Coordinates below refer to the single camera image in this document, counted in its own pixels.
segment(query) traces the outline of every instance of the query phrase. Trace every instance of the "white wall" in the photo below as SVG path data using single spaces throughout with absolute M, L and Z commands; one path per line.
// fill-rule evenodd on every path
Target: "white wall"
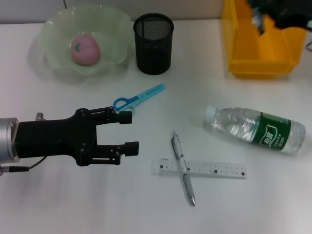
M 67 6 L 100 3 L 115 6 L 137 17 L 151 12 L 174 20 L 221 17 L 224 0 L 66 0 Z M 63 0 L 0 0 L 0 23 L 44 22 L 64 9 Z
M 224 0 L 66 0 L 68 6 L 92 2 L 115 6 L 133 20 L 146 13 L 163 13 L 173 20 L 216 19 Z
M 62 0 L 0 0 L 0 23 L 44 22 L 61 9 Z

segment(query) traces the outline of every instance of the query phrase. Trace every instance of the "pen clip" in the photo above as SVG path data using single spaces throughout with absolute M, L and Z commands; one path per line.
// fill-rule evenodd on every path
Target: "pen clip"
M 172 138 L 171 138 L 171 145 L 172 145 L 172 149 L 173 149 L 173 151 L 174 151 L 175 157 L 176 157 L 176 159 L 178 159 L 178 155 L 177 155 L 177 152 L 176 152 L 176 144 L 175 144 L 174 137 L 175 137 L 175 135 L 172 135 Z

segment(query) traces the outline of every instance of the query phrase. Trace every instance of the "yellow container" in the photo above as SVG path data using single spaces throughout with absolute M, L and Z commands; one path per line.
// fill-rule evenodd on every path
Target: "yellow container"
M 265 16 L 266 33 L 252 24 L 248 0 L 225 0 L 222 23 L 229 71 L 242 78 L 274 78 L 290 73 L 300 62 L 307 32 L 280 30 Z

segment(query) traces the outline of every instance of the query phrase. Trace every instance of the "scissor handle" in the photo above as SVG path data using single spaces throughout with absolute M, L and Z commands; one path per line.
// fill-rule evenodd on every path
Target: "scissor handle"
M 123 107 L 129 105 L 130 103 L 134 102 L 134 101 L 137 100 L 137 99 L 138 99 L 137 96 L 135 96 L 135 97 L 133 97 L 133 98 L 120 97 L 120 98 L 118 98 L 118 99 L 116 99 L 116 100 L 114 101 L 113 107 L 114 107 L 114 109 L 115 109 L 116 111 L 120 111 L 121 108 L 123 108 Z M 116 107 L 117 103 L 120 102 L 120 101 L 125 101 L 126 103 L 123 104 L 122 106 Z
M 139 106 L 141 103 L 142 103 L 142 101 L 140 99 L 137 99 L 134 102 L 131 102 L 129 105 L 124 106 L 119 111 L 127 111 L 130 109 L 132 112 L 132 116 L 134 116 L 134 114 L 136 112 L 136 107 Z

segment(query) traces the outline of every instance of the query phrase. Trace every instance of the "green glass bowl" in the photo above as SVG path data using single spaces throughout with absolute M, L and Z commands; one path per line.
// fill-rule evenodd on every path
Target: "green glass bowl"
M 91 66 L 75 63 L 71 43 L 79 35 L 91 35 L 97 41 L 101 58 Z M 43 26 L 39 37 L 47 62 L 54 69 L 73 69 L 86 76 L 100 74 L 123 62 L 134 42 L 130 17 L 117 8 L 85 4 L 58 12 Z

